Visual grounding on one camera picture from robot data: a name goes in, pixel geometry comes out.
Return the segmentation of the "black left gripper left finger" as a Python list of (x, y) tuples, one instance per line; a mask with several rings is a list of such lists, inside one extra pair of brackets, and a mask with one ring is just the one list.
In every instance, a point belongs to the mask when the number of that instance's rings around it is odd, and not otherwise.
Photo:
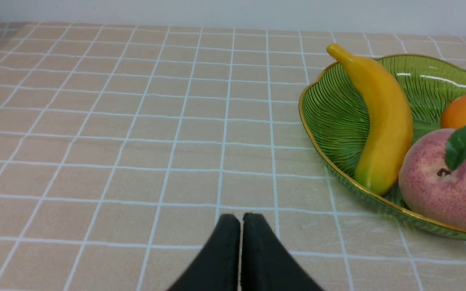
[(196, 258), (169, 291), (235, 291), (241, 227), (233, 214), (222, 214)]

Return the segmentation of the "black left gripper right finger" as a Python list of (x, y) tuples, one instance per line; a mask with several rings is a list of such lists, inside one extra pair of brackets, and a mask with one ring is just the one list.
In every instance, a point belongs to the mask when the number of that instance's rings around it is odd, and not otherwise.
[(279, 241), (265, 217), (245, 213), (241, 255), (243, 291), (322, 291)]

